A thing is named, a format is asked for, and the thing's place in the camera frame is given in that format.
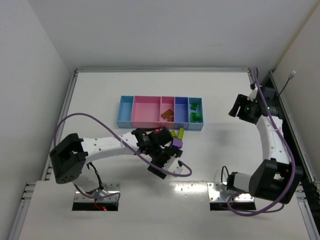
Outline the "lilac oval lego piece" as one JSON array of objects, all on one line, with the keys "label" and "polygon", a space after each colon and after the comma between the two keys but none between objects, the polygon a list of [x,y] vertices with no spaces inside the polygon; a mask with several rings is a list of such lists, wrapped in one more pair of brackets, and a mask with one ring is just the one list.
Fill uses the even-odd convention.
[{"label": "lilac oval lego piece", "polygon": [[173,148],[181,149],[183,147],[183,141],[179,138],[174,138],[171,142]]}]

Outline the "lime long lego brick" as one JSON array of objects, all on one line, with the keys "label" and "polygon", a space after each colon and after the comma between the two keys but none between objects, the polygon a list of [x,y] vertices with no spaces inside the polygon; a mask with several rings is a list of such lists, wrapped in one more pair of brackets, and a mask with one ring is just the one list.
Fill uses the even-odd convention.
[{"label": "lime long lego brick", "polygon": [[178,138],[179,140],[183,140],[184,131],[185,131],[185,130],[184,130],[183,127],[180,127],[180,128],[179,128],[178,135],[177,135],[177,138]]}]

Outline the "lime square lego brick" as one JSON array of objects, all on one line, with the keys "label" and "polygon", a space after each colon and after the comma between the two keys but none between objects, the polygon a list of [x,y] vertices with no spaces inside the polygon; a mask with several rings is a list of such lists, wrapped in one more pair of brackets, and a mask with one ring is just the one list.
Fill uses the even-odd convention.
[{"label": "lime square lego brick", "polygon": [[178,137],[174,130],[171,131],[171,135],[172,135],[173,138],[177,138]]}]

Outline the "orange lego plate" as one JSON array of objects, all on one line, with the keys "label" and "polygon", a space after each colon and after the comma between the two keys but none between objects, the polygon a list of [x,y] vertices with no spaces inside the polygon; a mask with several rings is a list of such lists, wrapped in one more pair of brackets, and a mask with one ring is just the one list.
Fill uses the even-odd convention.
[{"label": "orange lego plate", "polygon": [[167,118],[167,121],[168,121],[168,122],[174,122],[174,117],[173,117],[173,116],[169,116],[169,117]]},{"label": "orange lego plate", "polygon": [[174,114],[174,112],[171,109],[168,109],[164,113],[161,114],[161,117],[163,119],[167,119],[168,117],[170,117],[173,114]]}]

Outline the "long green lego brick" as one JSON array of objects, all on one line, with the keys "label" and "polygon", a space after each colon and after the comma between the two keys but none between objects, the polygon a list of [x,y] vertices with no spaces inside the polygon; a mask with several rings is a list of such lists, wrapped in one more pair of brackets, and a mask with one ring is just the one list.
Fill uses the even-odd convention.
[{"label": "long green lego brick", "polygon": [[195,112],[192,112],[190,114],[190,123],[196,123],[197,121],[197,114]]}]

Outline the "green square lego brick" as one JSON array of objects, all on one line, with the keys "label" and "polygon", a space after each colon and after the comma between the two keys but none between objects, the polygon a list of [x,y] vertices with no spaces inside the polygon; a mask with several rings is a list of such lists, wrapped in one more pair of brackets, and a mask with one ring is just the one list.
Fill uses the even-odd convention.
[{"label": "green square lego brick", "polygon": [[195,113],[195,119],[196,121],[201,121],[202,120],[202,114],[201,113]]}]

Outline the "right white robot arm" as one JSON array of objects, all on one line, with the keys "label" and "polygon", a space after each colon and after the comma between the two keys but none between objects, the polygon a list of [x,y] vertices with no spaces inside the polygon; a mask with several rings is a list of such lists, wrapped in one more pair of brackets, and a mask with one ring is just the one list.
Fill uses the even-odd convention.
[{"label": "right white robot arm", "polygon": [[288,204],[304,175],[303,168],[292,168],[292,157],[283,143],[285,117],[277,102],[275,90],[269,87],[261,90],[264,96],[257,89],[249,96],[239,94],[229,115],[257,127],[262,146],[262,163],[252,175],[232,172],[227,177],[226,188],[275,201],[283,194],[286,186],[289,186],[289,190],[279,201],[281,204]]}]

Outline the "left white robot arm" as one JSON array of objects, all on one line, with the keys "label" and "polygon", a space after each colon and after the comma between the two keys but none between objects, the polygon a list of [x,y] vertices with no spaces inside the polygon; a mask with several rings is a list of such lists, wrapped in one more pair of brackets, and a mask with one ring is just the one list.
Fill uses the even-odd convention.
[{"label": "left white robot arm", "polygon": [[90,163],[120,155],[137,153],[151,158],[147,169],[164,179],[164,171],[181,174],[179,163],[182,150],[172,145],[173,136],[167,128],[147,132],[137,128],[118,137],[80,138],[72,133],[65,137],[49,154],[57,184],[73,183],[87,194],[102,189],[102,181]]}]

